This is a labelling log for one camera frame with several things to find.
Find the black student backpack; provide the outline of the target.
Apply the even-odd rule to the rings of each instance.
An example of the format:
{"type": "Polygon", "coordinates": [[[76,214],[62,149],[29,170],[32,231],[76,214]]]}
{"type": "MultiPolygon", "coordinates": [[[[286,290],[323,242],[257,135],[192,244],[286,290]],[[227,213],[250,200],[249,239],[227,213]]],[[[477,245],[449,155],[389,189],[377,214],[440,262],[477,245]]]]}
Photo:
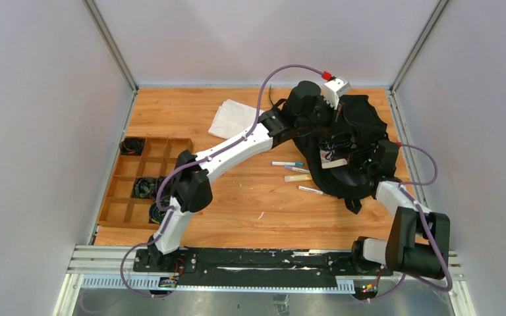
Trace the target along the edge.
{"type": "Polygon", "coordinates": [[[364,198],[376,196],[380,181],[396,179],[399,146],[368,95],[342,95],[333,109],[314,83],[301,81],[260,122],[269,125],[273,146],[292,140],[315,185],[354,214],[364,198]]]}

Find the Little Women book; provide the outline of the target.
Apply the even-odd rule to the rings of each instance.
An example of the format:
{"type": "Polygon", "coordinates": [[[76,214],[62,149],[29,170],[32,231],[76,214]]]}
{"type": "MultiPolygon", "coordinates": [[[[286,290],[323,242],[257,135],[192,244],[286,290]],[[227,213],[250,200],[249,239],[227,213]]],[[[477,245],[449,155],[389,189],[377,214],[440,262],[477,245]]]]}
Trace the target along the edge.
{"type": "Polygon", "coordinates": [[[320,161],[323,169],[332,169],[349,164],[349,155],[357,147],[351,141],[320,142],[320,161]]]}

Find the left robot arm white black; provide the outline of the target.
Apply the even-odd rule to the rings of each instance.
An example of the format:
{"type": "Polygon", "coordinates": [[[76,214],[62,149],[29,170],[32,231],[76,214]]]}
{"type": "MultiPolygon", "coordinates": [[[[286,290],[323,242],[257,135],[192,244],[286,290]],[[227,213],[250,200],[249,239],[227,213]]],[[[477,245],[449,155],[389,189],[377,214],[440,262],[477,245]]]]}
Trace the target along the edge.
{"type": "Polygon", "coordinates": [[[182,152],[176,169],[167,176],[157,193],[160,198],[164,187],[170,188],[164,219],[147,244],[152,266],[160,272],[174,267],[174,251],[179,249],[192,217],[211,203],[211,185],[222,174],[293,138],[333,138],[332,126],[338,121],[343,107],[340,98],[350,88],[350,83],[342,78],[332,78],[322,86],[301,81],[288,98],[264,111],[236,136],[196,154],[188,150],[182,152]]]}

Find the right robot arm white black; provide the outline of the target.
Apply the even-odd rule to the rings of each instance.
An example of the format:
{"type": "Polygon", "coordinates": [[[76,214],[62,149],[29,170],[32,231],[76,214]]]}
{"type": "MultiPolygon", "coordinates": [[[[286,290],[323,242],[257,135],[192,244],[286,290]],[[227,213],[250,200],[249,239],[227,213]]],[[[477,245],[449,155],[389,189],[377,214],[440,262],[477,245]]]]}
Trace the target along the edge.
{"type": "Polygon", "coordinates": [[[393,223],[387,240],[360,237],[354,242],[351,269],[366,275],[383,265],[412,277],[451,282],[450,219],[422,205],[408,192],[408,183],[392,177],[402,147],[402,143],[388,140],[378,142],[370,169],[375,178],[372,197],[392,214],[393,223]]]}

